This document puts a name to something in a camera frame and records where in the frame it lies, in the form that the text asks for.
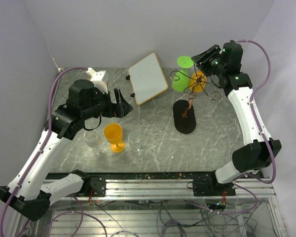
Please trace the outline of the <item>green plastic wine glass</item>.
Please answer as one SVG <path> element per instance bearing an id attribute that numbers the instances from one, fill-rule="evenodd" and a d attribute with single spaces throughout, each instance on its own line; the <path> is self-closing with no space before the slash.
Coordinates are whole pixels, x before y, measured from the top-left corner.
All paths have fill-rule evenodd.
<path id="1" fill-rule="evenodd" d="M 184 92 L 190 80 L 186 70 L 193 66 L 193 61 L 189 56 L 183 55 L 177 59 L 177 64 L 181 69 L 173 76 L 172 88 L 177 92 Z"/>

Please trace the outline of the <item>orange plastic wine glass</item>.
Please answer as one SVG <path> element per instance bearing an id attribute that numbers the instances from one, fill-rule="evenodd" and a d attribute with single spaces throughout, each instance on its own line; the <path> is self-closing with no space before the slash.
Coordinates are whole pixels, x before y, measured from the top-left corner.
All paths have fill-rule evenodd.
<path id="1" fill-rule="evenodd" d="M 117 123 L 111 123 L 104 129 L 104 137 L 111 145 L 111 150 L 114 153 L 121 153 L 125 144 L 123 142 L 123 130 L 122 127 Z"/>

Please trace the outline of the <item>clear ribbed glass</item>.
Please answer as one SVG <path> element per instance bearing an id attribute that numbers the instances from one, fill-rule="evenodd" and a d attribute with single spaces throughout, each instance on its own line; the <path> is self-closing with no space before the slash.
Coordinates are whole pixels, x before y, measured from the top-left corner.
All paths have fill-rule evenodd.
<path id="1" fill-rule="evenodd" d="M 143 138 L 141 133 L 133 131 L 128 135 L 129 147 L 132 151 L 138 152 L 143 145 Z"/>

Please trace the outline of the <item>clear wine glass front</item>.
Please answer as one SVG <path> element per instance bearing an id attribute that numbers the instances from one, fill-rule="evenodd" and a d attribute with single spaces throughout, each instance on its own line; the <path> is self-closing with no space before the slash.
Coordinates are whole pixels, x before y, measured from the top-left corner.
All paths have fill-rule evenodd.
<path id="1" fill-rule="evenodd" d="M 102 139 L 96 130 L 86 131 L 84 133 L 84 139 L 86 145 L 91 149 L 93 156 L 101 156 L 105 152 L 105 147 L 102 143 Z"/>

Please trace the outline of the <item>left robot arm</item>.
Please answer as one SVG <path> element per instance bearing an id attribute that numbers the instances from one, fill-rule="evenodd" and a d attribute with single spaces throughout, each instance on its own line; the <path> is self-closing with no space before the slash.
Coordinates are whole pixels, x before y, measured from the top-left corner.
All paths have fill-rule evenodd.
<path id="1" fill-rule="evenodd" d="M 70 87 L 66 103 L 51 113 L 41 138 L 20 173 L 8 186 L 0 186 L 0 200 L 31 221 L 39 220 L 60 199 L 75 194 L 85 196 L 91 190 L 91 177 L 74 170 L 66 177 L 44 184 L 55 159 L 91 118 L 123 118 L 133 107 L 114 89 L 116 102 L 109 92 L 93 82 L 76 80 Z"/>

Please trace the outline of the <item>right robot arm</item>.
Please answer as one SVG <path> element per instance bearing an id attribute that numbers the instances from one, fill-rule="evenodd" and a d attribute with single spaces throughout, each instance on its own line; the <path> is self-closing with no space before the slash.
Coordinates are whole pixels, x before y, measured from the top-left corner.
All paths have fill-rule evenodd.
<path id="1" fill-rule="evenodd" d="M 244 146 L 232 154 L 232 160 L 215 171 L 215 179 L 208 182 L 208 191 L 219 195 L 225 184 L 242 175 L 257 179 L 261 169 L 272 167 L 269 183 L 276 177 L 275 158 L 282 148 L 280 140 L 272 138 L 265 127 L 255 102 L 255 94 L 263 86 L 253 87 L 247 73 L 241 71 L 242 40 L 232 40 L 219 47 L 214 45 L 191 59 L 207 77 L 215 75 L 219 86 L 232 104 L 243 135 Z"/>

